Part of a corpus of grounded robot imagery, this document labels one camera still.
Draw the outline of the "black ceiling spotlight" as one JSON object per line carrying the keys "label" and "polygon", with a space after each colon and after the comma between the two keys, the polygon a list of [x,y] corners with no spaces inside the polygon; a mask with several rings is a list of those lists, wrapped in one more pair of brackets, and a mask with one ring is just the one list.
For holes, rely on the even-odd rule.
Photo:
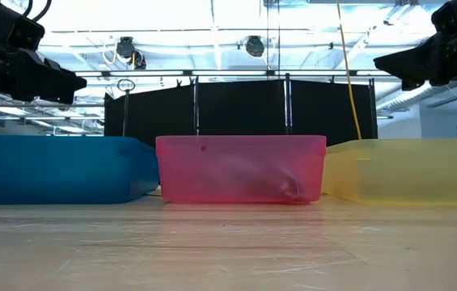
{"label": "black ceiling spotlight", "polygon": [[259,58],[264,55],[264,44],[259,36],[249,36],[244,46],[251,57]]}
{"label": "black ceiling spotlight", "polygon": [[135,49],[133,38],[121,37],[116,43],[116,57],[127,64],[132,70],[145,70],[146,59],[140,50]]}

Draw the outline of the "blue plastic bin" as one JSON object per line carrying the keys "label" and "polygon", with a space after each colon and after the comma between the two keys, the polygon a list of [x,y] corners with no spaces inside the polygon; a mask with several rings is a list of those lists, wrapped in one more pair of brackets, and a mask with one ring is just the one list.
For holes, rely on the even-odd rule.
{"label": "blue plastic bin", "polygon": [[154,149],[133,138],[0,135],[0,205],[119,204],[158,185]]}

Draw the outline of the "yellow plastic bin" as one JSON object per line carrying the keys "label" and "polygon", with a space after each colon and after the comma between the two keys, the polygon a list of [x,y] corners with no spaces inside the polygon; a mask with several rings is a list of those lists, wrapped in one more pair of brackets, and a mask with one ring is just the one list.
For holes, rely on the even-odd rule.
{"label": "yellow plastic bin", "polygon": [[322,191],[363,205],[457,206],[457,139],[370,139],[330,146]]}

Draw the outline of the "red plastic bin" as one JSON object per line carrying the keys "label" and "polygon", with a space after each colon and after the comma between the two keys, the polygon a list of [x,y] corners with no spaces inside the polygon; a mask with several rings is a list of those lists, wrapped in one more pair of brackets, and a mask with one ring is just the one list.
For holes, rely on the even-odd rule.
{"label": "red plastic bin", "polygon": [[317,135],[157,137],[162,196],[175,203],[315,202],[326,149]]}

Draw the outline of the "black partition screen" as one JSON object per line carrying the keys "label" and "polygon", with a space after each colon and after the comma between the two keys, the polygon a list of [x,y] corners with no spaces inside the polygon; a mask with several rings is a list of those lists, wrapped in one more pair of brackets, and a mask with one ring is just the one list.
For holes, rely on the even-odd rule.
{"label": "black partition screen", "polygon": [[[321,135],[333,146],[378,136],[368,85],[292,80],[212,82],[133,93],[127,137]],[[107,136],[122,136],[125,97],[105,97]]]}

